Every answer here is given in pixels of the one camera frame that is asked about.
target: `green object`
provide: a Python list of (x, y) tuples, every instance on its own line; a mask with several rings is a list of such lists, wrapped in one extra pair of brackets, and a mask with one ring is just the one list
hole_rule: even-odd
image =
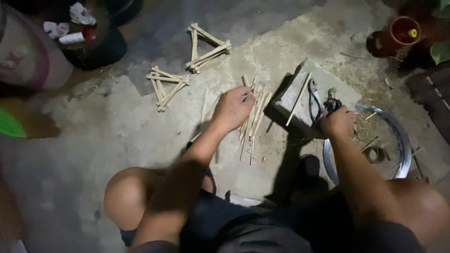
[(27, 136), (20, 122), (3, 108), (0, 108), (0, 132), (12, 137)]
[(430, 49), (431, 57), (438, 65), (450, 59), (450, 42), (436, 42)]

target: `pliers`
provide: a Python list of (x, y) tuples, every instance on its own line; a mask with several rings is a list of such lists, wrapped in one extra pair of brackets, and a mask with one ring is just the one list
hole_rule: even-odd
[[(322, 104), (320, 102), (317, 83), (314, 81), (314, 78), (311, 78), (308, 82), (308, 91), (310, 94), (309, 113), (312, 120), (312, 124), (314, 125), (316, 121), (322, 118)], [(317, 104), (317, 113), (313, 113), (314, 102)]]

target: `dark shorts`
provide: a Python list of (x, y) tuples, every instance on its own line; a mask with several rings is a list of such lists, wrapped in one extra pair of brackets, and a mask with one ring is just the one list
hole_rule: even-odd
[[(337, 248), (344, 250), (354, 233), (350, 210), (340, 193), (313, 204), (278, 208), (264, 216), (297, 232), (310, 242), (315, 252), (335, 251)], [(226, 227), (256, 217), (262, 215), (201, 190), (197, 206), (180, 234), (180, 251), (209, 251)], [(131, 245), (135, 233), (136, 230), (121, 230), (127, 247)]]

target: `green leaf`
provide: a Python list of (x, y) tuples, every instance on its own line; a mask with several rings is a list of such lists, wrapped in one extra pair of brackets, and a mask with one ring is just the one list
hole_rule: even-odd
[(438, 65), (450, 59), (450, 42), (436, 42), (430, 49), (431, 57)]

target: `wooden stick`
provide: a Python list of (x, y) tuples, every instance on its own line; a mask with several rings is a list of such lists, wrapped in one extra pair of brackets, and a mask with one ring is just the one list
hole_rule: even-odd
[(255, 137), (253, 137), (253, 139), (252, 139), (252, 152), (250, 153), (250, 165), (252, 164), (253, 147), (255, 147)]
[(370, 119), (373, 115), (377, 114), (377, 112), (374, 112), (373, 114), (369, 115), (367, 118), (365, 118), (364, 120), (368, 120)]
[[(181, 86), (178, 88), (178, 90), (176, 91), (176, 92), (178, 92), (178, 91), (180, 91), (184, 86), (186, 86), (187, 85), (187, 83), (183, 83), (183, 84), (181, 84)], [(162, 106), (162, 107), (160, 107), (161, 109), (159, 109), (158, 111), (159, 112), (164, 112), (165, 111), (165, 109), (166, 109), (166, 107), (167, 106), (169, 106), (169, 104), (170, 104), (170, 102), (172, 101), (172, 99), (175, 97), (175, 95), (173, 95), (171, 98), (168, 98), (167, 99), (167, 104), (165, 105), (165, 106)]]
[(266, 109), (267, 105), (269, 104), (270, 99), (272, 98), (273, 94), (271, 92), (269, 92), (269, 94), (267, 95), (267, 98), (264, 101), (264, 109), (261, 111), (261, 115), (259, 116), (258, 119), (258, 123), (256, 124), (255, 130), (254, 130), (254, 134), (256, 134), (256, 132), (258, 131), (259, 125), (261, 123), (262, 117), (264, 116), (264, 110)]
[(184, 75), (183, 78), (181, 79), (181, 81), (180, 81), (180, 82), (175, 86), (175, 88), (170, 92), (170, 94), (169, 94), (167, 97), (163, 98), (162, 103), (160, 103), (162, 107), (165, 107), (166, 104), (169, 102), (169, 100), (172, 99), (172, 97), (175, 95), (175, 93), (177, 93), (178, 90), (179, 90), (180, 88), (182, 88), (182, 86), (186, 85), (186, 82), (187, 82), (187, 80), (188, 80), (188, 76), (189, 76), (189, 75)]
[[(244, 136), (247, 132), (247, 129), (248, 129), (248, 123), (247, 123), (247, 127), (245, 128)], [(241, 141), (242, 150), (241, 150), (241, 157), (239, 158), (239, 161), (242, 161), (242, 155), (244, 154), (244, 149), (247, 144), (246, 142), (247, 142), (247, 138), (242, 138), (242, 141)]]
[(208, 102), (208, 88), (205, 90), (205, 96), (203, 98), (203, 107), (202, 107), (202, 118), (200, 123), (203, 124), (205, 122), (205, 116), (206, 116), (206, 103)]
[(194, 30), (192, 32), (192, 56), (191, 56), (191, 61), (198, 58), (197, 33), (198, 33), (198, 31), (194, 28)]
[(180, 76), (176, 76), (176, 75), (171, 75), (167, 72), (162, 71), (161, 69), (158, 68), (158, 66), (155, 66), (152, 68), (153, 71), (160, 73), (163, 76), (169, 77), (169, 78), (173, 78), (173, 79), (179, 79), (181, 80), (182, 77)]
[(247, 124), (248, 124), (248, 119), (246, 119), (245, 121), (244, 121), (244, 124), (242, 125), (242, 127), (241, 127), (241, 134), (239, 135), (239, 140), (242, 140), (242, 138), (244, 137), (244, 135), (245, 135), (245, 131), (246, 131), (246, 129), (247, 129)]
[(191, 142), (194, 142), (195, 141), (195, 139), (197, 138), (197, 137), (199, 137), (200, 136), (200, 134), (202, 134), (203, 132), (200, 132), (200, 133), (198, 133), (196, 136), (194, 136), (194, 138), (192, 138), (191, 139)]
[(250, 86), (249, 85), (249, 83), (248, 83), (248, 79), (247, 79), (247, 75), (246, 74), (244, 74), (244, 81), (245, 81), (245, 86)]
[(152, 75), (147, 75), (147, 79), (154, 79), (154, 80), (161, 80), (161, 81), (168, 81), (168, 82), (180, 82), (181, 79), (178, 78), (170, 78), (170, 77), (157, 77)]
[[(152, 72), (150, 72), (150, 74), (152, 74), (152, 75), (156, 75), (156, 72), (155, 71), (152, 71)], [(183, 78), (183, 76), (178, 76), (178, 75), (172, 75), (172, 76), (174, 76), (175, 78), (178, 78), (178, 79), (182, 79)]]
[(311, 73), (308, 73), (308, 76), (306, 77), (305, 83), (303, 84), (303, 87), (300, 91), (300, 94), (297, 97), (297, 100), (294, 103), (294, 107), (292, 108), (291, 115), (289, 116), (288, 122), (286, 123), (286, 126), (289, 126), (289, 123), (291, 122), (292, 116), (294, 115), (295, 107), (297, 105), (297, 102), (300, 100), (300, 97), (302, 96), (303, 92), (305, 92), (305, 88), (308, 86), (308, 82), (311, 79)]
[(255, 105), (253, 106), (252, 110), (250, 111), (250, 118), (249, 118), (250, 120), (248, 121), (248, 125), (250, 127), (250, 130), (248, 131), (248, 140), (251, 140), (250, 137), (253, 134), (253, 131), (252, 131), (253, 130), (253, 124), (255, 124), (255, 110), (256, 110), (257, 105), (261, 104), (261, 98), (262, 98), (263, 95), (266, 95), (266, 93), (263, 92), (263, 93), (259, 94), (258, 98), (256, 99)]
[(248, 121), (248, 120), (245, 120), (245, 121), (244, 121), (244, 124), (242, 124), (242, 126), (239, 128), (239, 132), (242, 133), (242, 130), (243, 130), (243, 128), (245, 127), (245, 124), (247, 124), (247, 121)]
[(161, 94), (162, 94), (162, 98), (164, 98), (165, 96), (167, 96), (166, 95), (166, 92), (165, 92), (165, 90), (164, 90), (164, 87), (162, 86), (162, 83), (161, 83), (161, 81), (160, 80), (156, 80), (156, 86), (158, 87), (158, 90), (161, 92)]
[(249, 137), (251, 137), (253, 135), (253, 129), (256, 128), (256, 124), (258, 123), (258, 119), (259, 119), (259, 113), (264, 106), (264, 98), (265, 97), (266, 97), (266, 92), (263, 91), (262, 94), (260, 95), (259, 100), (256, 102), (257, 103), (256, 106), (258, 106), (258, 109), (256, 110), (255, 116), (251, 120), (252, 128), (250, 129), (250, 132), (248, 133)]
[(203, 55), (203, 56), (200, 56), (200, 57), (198, 57), (197, 59), (195, 59), (195, 60), (193, 60), (193, 61), (190, 61), (190, 62), (186, 63), (186, 67), (189, 67), (189, 66), (191, 66), (192, 64), (195, 64), (195, 63), (197, 63), (197, 62), (199, 62), (199, 61), (201, 61), (201, 60), (203, 60), (203, 59), (206, 59), (206, 58), (210, 57), (211, 55), (217, 54), (218, 52), (224, 50), (224, 49), (227, 48), (228, 46), (231, 46), (229, 40), (226, 41), (225, 45), (218, 46), (218, 47), (216, 47), (213, 51), (211, 51), (211, 52), (209, 52), (209, 53), (207, 53), (207, 54), (205, 54), (205, 55)]
[(224, 51), (219, 52), (218, 54), (215, 54), (214, 56), (210, 57), (208, 60), (206, 60), (205, 62), (203, 62), (202, 64), (200, 64), (198, 67), (195, 67), (196, 71), (199, 71), (200, 69), (202, 69), (206, 64), (208, 64), (210, 61), (214, 60), (215, 58), (219, 57), (221, 54), (223, 54)]
[(377, 141), (380, 137), (381, 137), (381, 136), (375, 137), (375, 139), (374, 139), (373, 141), (369, 142), (366, 146), (364, 146), (364, 147), (361, 149), (361, 152), (363, 152), (364, 150), (366, 150), (366, 148), (368, 148), (370, 145), (372, 145), (372, 144), (373, 144), (375, 141)]
[(156, 98), (158, 99), (158, 102), (161, 102), (161, 100), (163, 98), (161, 97), (160, 91), (159, 91), (158, 87), (156, 86), (156, 82), (153, 79), (151, 81), (152, 81), (153, 88), (155, 89)]
[(195, 69), (196, 67), (202, 65), (203, 63), (207, 62), (208, 60), (214, 59), (219, 53), (220, 53), (220, 52), (217, 52), (216, 54), (214, 54), (214, 55), (212, 55), (212, 56), (210, 56), (210, 57), (208, 57), (208, 58), (206, 58), (206, 59), (203, 59), (203, 60), (201, 60), (201, 61), (199, 61), (199, 62), (197, 62), (197, 63), (195, 63), (195, 64), (192, 64), (189, 68), (190, 68), (190, 69)]
[(203, 29), (201, 29), (200, 27), (198, 27), (198, 24), (197, 24), (197, 23), (191, 24), (191, 27), (192, 27), (194, 30), (197, 30), (199, 33), (201, 33), (204, 37), (206, 37), (206, 38), (212, 40), (213, 42), (215, 42), (216, 44), (218, 44), (218, 45), (225, 45), (225, 42), (223, 42), (223, 41), (221, 41), (221, 40), (219, 40), (219, 39), (216, 39), (213, 35), (211, 35), (211, 34), (205, 32), (205, 30), (203, 30)]

